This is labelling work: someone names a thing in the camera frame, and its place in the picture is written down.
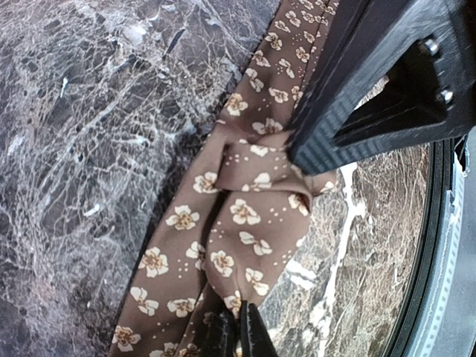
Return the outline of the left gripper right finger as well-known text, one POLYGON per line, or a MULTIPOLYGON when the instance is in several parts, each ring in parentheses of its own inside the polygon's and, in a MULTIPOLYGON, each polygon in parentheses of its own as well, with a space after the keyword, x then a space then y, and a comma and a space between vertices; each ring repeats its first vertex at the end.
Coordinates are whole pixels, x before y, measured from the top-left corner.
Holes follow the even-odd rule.
POLYGON ((239 315, 242 356, 278 357, 257 306, 244 300, 239 315))

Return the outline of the brown floral tie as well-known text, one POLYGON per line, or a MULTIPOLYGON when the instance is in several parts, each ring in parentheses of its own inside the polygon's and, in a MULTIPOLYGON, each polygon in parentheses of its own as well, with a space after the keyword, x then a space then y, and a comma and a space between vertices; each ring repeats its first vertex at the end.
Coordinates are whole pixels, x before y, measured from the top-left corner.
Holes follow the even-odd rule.
POLYGON ((111 356, 200 356, 214 315, 238 325, 259 306, 308 231, 312 201, 335 173, 306 176, 286 153, 287 127, 338 9, 282 1, 142 254, 111 356))

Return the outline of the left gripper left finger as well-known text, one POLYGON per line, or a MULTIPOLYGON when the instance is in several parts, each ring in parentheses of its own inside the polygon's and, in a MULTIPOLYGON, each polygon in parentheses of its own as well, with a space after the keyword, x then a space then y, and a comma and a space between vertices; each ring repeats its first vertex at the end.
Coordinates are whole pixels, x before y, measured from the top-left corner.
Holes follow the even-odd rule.
POLYGON ((233 357, 238 339, 238 325, 229 310, 214 315, 202 345, 200 356, 233 357))

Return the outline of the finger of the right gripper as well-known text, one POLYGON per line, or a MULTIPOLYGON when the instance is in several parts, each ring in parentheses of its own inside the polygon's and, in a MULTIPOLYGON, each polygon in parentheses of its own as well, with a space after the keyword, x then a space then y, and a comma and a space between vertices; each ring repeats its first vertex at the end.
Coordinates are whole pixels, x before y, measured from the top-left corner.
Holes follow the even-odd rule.
POLYGON ((475 126, 473 1, 342 1, 290 123, 307 175, 475 126))

